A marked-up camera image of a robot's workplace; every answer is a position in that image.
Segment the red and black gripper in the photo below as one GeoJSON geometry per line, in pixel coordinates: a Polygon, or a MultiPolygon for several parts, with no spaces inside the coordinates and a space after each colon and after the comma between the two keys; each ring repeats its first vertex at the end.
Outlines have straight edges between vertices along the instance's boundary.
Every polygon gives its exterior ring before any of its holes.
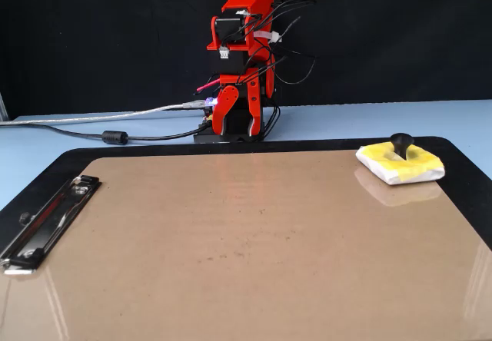
{"type": "Polygon", "coordinates": [[[252,67],[242,68],[238,73],[220,74],[219,84],[226,87],[219,91],[217,104],[212,112],[212,129],[215,133],[224,132],[224,119],[239,98],[239,91],[236,87],[247,85],[248,110],[251,115],[248,136],[254,137],[260,134],[262,125],[261,96],[266,98],[273,96],[273,68],[273,64],[254,64],[252,67]]]}

